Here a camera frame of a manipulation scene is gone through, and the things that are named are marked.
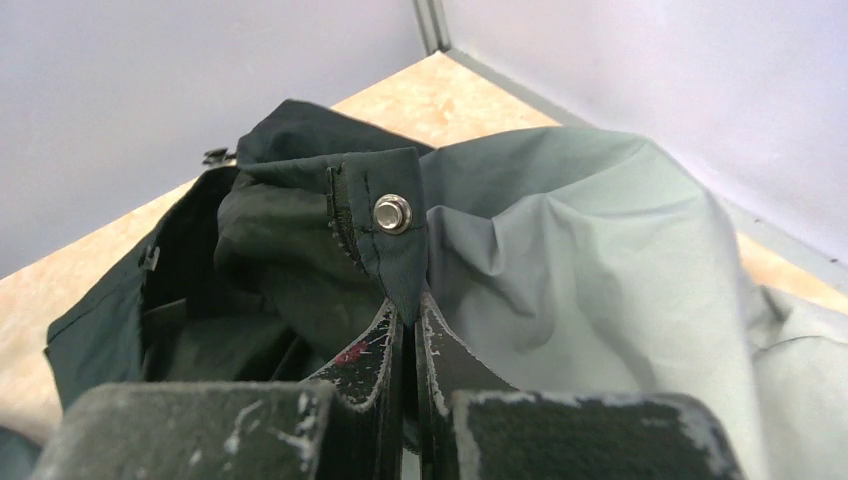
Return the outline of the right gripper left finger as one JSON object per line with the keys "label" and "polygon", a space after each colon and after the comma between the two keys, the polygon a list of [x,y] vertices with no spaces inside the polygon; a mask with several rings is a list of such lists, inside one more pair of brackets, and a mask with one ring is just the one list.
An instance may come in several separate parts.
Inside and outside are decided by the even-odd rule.
{"label": "right gripper left finger", "polygon": [[299,382],[106,384],[66,413],[37,479],[396,479],[403,326],[370,326]]}

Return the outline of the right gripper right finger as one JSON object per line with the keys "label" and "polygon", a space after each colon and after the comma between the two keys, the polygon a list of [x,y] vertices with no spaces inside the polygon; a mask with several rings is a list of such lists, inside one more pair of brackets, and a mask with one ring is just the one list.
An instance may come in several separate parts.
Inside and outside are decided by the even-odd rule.
{"label": "right gripper right finger", "polygon": [[725,431],[678,394],[520,390],[424,293],[415,324],[424,479],[740,479]]}

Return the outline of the grey gradient zip jacket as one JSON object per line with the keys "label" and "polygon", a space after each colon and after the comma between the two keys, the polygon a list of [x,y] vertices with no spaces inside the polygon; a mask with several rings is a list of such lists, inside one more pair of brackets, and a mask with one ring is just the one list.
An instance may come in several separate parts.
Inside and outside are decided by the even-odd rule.
{"label": "grey gradient zip jacket", "polygon": [[65,415],[106,384],[305,380],[390,302],[398,478],[404,457],[420,475],[429,293],[520,390],[686,395],[740,479],[847,475],[846,316],[754,284],[716,199],[647,139],[543,127],[432,149],[288,100],[205,161],[49,326]]}

